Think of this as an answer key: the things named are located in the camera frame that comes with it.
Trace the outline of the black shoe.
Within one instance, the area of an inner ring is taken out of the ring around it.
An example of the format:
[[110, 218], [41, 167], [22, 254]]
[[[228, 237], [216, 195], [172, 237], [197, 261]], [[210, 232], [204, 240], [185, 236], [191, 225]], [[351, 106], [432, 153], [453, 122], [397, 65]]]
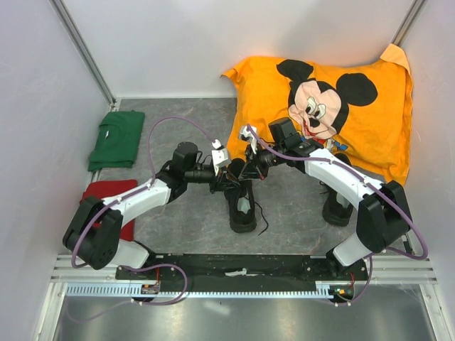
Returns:
[[233, 232], [244, 234], [253, 232], [257, 227], [252, 180], [241, 180], [240, 185], [224, 191], [229, 208], [230, 228]]
[[346, 227], [353, 212], [353, 206], [342, 195], [323, 182], [320, 185], [325, 187], [328, 195], [323, 205], [322, 218], [329, 224], [337, 227]]

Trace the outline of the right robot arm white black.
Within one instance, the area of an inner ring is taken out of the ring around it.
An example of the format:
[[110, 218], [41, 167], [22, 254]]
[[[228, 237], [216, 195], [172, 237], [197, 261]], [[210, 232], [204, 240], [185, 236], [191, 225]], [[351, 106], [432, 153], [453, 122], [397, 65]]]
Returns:
[[356, 261], [384, 251], [402, 235], [416, 230], [399, 183], [381, 183], [364, 175], [317, 143], [309, 153], [304, 152], [303, 144], [280, 153], [261, 140], [250, 124], [241, 128], [240, 139], [249, 141], [259, 163], [272, 167], [286, 161], [322, 181], [357, 210], [355, 233], [326, 255], [325, 268], [331, 278], [344, 278]]

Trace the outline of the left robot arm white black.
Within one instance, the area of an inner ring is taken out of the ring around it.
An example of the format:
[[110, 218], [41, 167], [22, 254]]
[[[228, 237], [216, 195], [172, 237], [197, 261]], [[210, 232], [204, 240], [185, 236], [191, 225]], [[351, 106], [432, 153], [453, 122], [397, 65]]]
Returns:
[[122, 228], [145, 212], [173, 202], [190, 183], [207, 184], [212, 192], [238, 184], [228, 170], [228, 150], [219, 142], [213, 143], [210, 163], [199, 162], [198, 154], [195, 144], [182, 142], [171, 160], [144, 184], [118, 195], [84, 199], [63, 237], [63, 245], [72, 253], [72, 267], [100, 270], [116, 265], [131, 268], [140, 279], [151, 278], [156, 271], [151, 251], [121, 239]]

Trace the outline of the green folded shirt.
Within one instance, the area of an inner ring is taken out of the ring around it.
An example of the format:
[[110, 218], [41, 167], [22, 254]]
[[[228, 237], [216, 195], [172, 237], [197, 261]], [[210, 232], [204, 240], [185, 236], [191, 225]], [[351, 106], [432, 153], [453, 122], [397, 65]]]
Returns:
[[145, 113], [109, 112], [99, 125], [95, 147], [90, 154], [88, 170], [132, 168], [139, 150]]

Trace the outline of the orange Mickey Mouse pillow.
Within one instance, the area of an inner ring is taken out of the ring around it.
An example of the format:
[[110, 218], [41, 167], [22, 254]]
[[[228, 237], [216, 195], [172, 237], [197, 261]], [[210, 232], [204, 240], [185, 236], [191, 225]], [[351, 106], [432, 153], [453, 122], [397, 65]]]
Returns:
[[239, 137], [251, 125], [271, 141], [269, 124], [288, 118], [303, 139], [386, 181], [405, 183], [410, 169], [412, 90], [405, 52], [389, 45], [369, 65], [336, 67], [276, 57], [248, 57], [225, 72], [237, 91], [227, 149], [244, 158]]

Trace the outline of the red folded shirt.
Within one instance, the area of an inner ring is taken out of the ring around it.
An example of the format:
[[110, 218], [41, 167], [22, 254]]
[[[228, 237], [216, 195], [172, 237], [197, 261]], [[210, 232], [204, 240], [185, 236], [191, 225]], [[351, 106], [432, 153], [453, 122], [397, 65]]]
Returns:
[[[138, 186], [138, 181], [129, 180], [100, 180], [97, 182], [90, 183], [86, 191], [82, 194], [80, 202], [90, 196], [94, 196], [98, 199], [104, 197], [116, 196], [120, 193], [126, 192]], [[120, 232], [120, 239], [128, 242], [134, 240], [134, 227], [135, 221], [127, 223]]]

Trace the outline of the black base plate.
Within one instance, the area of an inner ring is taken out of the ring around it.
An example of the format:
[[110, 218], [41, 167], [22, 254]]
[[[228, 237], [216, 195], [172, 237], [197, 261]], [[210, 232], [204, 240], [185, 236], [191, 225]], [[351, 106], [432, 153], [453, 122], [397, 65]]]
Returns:
[[303, 254], [155, 254], [150, 256], [145, 267], [170, 264], [170, 268], [129, 271], [126, 266], [118, 266], [117, 280], [158, 279], [168, 281], [180, 278], [176, 270], [180, 267], [189, 279], [201, 277], [215, 279], [221, 277], [285, 277], [304, 281], [364, 281], [368, 269], [363, 260], [348, 268], [338, 269], [329, 264], [325, 256]]

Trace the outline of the aluminium front rail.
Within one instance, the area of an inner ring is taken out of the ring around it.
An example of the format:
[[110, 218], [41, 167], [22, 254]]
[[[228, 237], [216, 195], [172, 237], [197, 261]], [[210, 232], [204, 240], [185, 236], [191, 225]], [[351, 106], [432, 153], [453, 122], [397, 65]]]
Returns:
[[[430, 260], [413, 260], [405, 256], [382, 254], [365, 260], [361, 266], [367, 271], [373, 284], [436, 284], [437, 277]], [[114, 283], [115, 265], [107, 265], [101, 270], [89, 266], [74, 269], [68, 255], [57, 257], [50, 275], [52, 283]]]

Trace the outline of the left aluminium frame post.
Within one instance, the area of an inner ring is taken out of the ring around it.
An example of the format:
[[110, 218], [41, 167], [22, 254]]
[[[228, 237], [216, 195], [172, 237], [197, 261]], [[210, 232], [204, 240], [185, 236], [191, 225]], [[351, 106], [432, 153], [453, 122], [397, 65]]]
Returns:
[[64, 26], [68, 35], [70, 36], [70, 39], [79, 52], [80, 57], [82, 58], [95, 83], [97, 84], [103, 97], [107, 100], [110, 108], [114, 108], [115, 104], [117, 103], [117, 99], [109, 88], [106, 79], [102, 75], [99, 66], [92, 56], [92, 53], [90, 52], [85, 39], [82, 37], [82, 34], [77, 27], [77, 24], [72, 17], [69, 9], [67, 8], [65, 2], [62, 0], [50, 0], [49, 2], [54, 8], [56, 14], [58, 15], [58, 18], [60, 19], [60, 22]]

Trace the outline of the aluminium frame post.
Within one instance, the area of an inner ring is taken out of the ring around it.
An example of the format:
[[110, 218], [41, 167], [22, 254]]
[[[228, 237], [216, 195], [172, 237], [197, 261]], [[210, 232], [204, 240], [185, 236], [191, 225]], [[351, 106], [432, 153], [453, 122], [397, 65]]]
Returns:
[[411, 31], [414, 22], [417, 20], [426, 3], [427, 0], [414, 0], [411, 3], [411, 6], [409, 7], [407, 13], [405, 14], [405, 17], [403, 18], [399, 28], [397, 29], [391, 41], [391, 44], [396, 46], [402, 46], [407, 35]]
[[82, 34], [77, 27], [77, 24], [72, 17], [69, 9], [67, 8], [65, 2], [62, 0], [50, 0], [49, 2], [54, 8], [56, 14], [58, 15], [58, 18], [60, 19], [60, 22], [64, 26], [68, 35], [70, 36], [70, 39], [79, 52], [80, 57], [82, 58], [95, 83], [97, 84], [103, 97], [107, 100], [110, 108], [114, 108], [115, 104], [117, 103], [117, 99], [109, 88], [106, 79], [102, 75], [99, 66], [92, 56], [92, 53], [90, 52], [85, 39], [82, 37]]

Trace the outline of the right aluminium frame post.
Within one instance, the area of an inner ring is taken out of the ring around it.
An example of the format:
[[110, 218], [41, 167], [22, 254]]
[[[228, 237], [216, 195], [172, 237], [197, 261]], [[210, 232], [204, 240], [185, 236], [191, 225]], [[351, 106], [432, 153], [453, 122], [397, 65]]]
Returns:
[[405, 17], [403, 18], [399, 28], [397, 29], [391, 41], [391, 44], [396, 46], [402, 46], [407, 35], [411, 31], [414, 22], [417, 20], [426, 3], [427, 0], [414, 0], [411, 3], [411, 6], [409, 7], [407, 13], [405, 14]]

